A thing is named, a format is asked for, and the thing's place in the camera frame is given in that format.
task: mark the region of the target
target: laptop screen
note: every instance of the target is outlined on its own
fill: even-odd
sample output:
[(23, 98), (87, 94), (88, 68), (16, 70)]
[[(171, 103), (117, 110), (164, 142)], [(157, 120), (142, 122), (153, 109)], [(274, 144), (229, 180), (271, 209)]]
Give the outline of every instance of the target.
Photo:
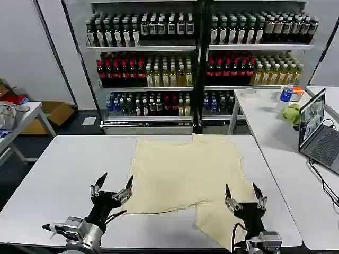
[(325, 107), (325, 89), (315, 95), (300, 109), (299, 149), (323, 124)]

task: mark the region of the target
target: water bottle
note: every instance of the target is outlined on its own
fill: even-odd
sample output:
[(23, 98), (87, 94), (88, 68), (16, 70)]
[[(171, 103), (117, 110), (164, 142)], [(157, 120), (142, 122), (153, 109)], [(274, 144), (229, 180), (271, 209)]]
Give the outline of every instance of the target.
[(288, 102), (291, 100), (292, 95), (293, 95), (293, 85), (292, 84), (285, 85), (280, 94), (280, 99), (276, 104), (275, 111), (276, 112), (283, 111), (287, 107)]

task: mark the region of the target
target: black cable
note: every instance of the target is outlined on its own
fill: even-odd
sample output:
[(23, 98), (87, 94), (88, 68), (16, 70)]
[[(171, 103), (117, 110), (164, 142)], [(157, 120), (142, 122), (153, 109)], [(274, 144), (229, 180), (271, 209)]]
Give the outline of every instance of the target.
[(327, 182), (325, 182), (325, 180), (323, 179), (323, 177), (320, 174), (320, 172), (318, 171), (318, 169), (316, 169), (316, 167), (314, 166), (314, 161), (311, 158), (309, 158), (308, 163), (310, 164), (311, 168), (314, 170), (314, 172), (317, 174), (317, 176), (322, 181), (322, 186), (323, 186), (324, 192), (331, 198), (333, 204), (336, 205), (337, 207), (339, 207), (339, 197), (330, 188), (330, 186), (327, 184)]
[(241, 225), (239, 222), (234, 225), (233, 232), (232, 232), (232, 253), (234, 252), (234, 237), (235, 237), (235, 231), (237, 230), (237, 227), (240, 226), (243, 230), (246, 230), (243, 225)]
[(123, 210), (119, 213), (115, 213), (115, 214), (112, 214), (110, 216), (108, 216), (106, 222), (105, 222), (105, 225), (107, 225), (108, 223), (110, 223), (111, 221), (113, 221), (116, 217), (120, 216), (121, 214), (124, 214), (125, 212), (127, 212), (127, 210)]

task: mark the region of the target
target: white desk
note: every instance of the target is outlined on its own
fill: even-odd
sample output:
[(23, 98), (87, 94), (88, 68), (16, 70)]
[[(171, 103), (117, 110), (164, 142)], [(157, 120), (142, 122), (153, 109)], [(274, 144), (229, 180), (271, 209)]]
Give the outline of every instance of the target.
[(311, 96), (314, 96), (324, 88), (326, 88), (325, 110), (330, 114), (330, 116), (339, 122), (339, 87), (308, 86), (306, 87), (306, 91)]
[(42, 103), (41, 102), (28, 102), (27, 106), (30, 108), (27, 112), (17, 112), (15, 128), (12, 133), (7, 135), (6, 137), (0, 139), (0, 165), (12, 154), (16, 153), (16, 155), (23, 161), (26, 161), (25, 156), (18, 150), (18, 148), (12, 143), (13, 140), (27, 127), (27, 125), (33, 121), (36, 117), (40, 120), (45, 129), (55, 137), (55, 131), (52, 126), (48, 122), (46, 115), (42, 111)]
[[(305, 245), (311, 250), (339, 249), (339, 213), (308, 167), (306, 157), (298, 153), (298, 132), (273, 111), (276, 106), (273, 98), (280, 90), (256, 91), (260, 96), (258, 99), (243, 98), (243, 90), (235, 90), (234, 94)], [(300, 105), (309, 99), (305, 93)], [(339, 177), (319, 165), (316, 167), (331, 188), (339, 193)]]
[[(76, 136), (53, 139), (0, 213), (0, 243), (65, 246), (65, 238), (42, 229), (92, 209), (90, 184), (105, 171), (103, 190), (118, 191), (127, 182), (138, 137), (191, 141), (191, 135)], [(242, 154), (245, 176), (268, 196), (263, 218), (278, 231), (283, 246), (299, 246), (301, 237), (269, 169), (250, 135), (225, 136)], [(194, 227), (195, 208), (159, 215), (125, 215), (108, 226), (102, 248), (220, 248)]]

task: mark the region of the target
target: robotic hand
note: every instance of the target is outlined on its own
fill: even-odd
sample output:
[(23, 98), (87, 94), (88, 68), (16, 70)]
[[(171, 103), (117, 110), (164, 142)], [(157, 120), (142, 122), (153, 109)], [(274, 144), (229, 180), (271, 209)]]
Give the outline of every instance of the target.
[(94, 206), (88, 217), (84, 219), (68, 217), (63, 224), (55, 223), (42, 226), (46, 230), (63, 235), (67, 241), (66, 248), (76, 250), (69, 251), (69, 253), (100, 253), (101, 237), (105, 234), (107, 224), (126, 212), (123, 210), (109, 216), (112, 209), (121, 207), (131, 197), (133, 176), (128, 180), (125, 189), (118, 193), (100, 190), (106, 176), (107, 173), (100, 177), (95, 185), (91, 185), (91, 200)]
[(241, 226), (241, 224), (237, 223), (235, 225), (232, 236), (232, 253), (237, 253), (234, 252), (234, 247), (240, 252), (246, 249), (249, 254), (280, 253), (279, 249), (282, 244), (280, 235), (274, 231), (266, 231), (261, 221), (266, 212), (267, 197), (263, 196), (261, 190), (254, 183), (253, 189), (258, 203), (238, 203), (232, 198), (229, 187), (226, 184), (225, 205), (235, 217), (244, 221), (244, 229), (247, 231), (245, 241), (234, 245), (236, 226)]

